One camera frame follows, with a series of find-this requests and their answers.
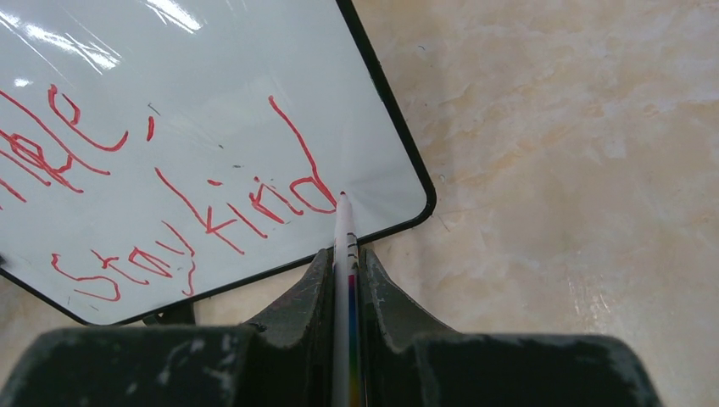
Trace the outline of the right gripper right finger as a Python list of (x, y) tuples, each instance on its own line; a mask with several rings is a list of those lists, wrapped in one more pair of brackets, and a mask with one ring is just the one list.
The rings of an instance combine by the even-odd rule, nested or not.
[(602, 335), (461, 333), (359, 256), (371, 406), (657, 406), (638, 356)]

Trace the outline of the red capped white marker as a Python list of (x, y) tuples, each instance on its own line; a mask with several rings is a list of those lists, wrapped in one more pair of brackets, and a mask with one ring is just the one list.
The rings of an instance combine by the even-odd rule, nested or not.
[(360, 329), (357, 299), (358, 242), (352, 205), (341, 192), (334, 237), (332, 405), (361, 406)]

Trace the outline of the black framed whiteboard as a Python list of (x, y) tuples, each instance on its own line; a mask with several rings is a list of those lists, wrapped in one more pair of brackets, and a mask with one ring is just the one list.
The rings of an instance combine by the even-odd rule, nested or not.
[(1, 273), (84, 325), (308, 262), (437, 194), (350, 1), (4, 1)]

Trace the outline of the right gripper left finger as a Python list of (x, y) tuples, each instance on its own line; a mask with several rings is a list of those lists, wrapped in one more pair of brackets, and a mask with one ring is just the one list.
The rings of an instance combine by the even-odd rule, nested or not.
[(235, 326), (63, 328), (22, 354), (4, 406), (327, 406), (332, 253)]

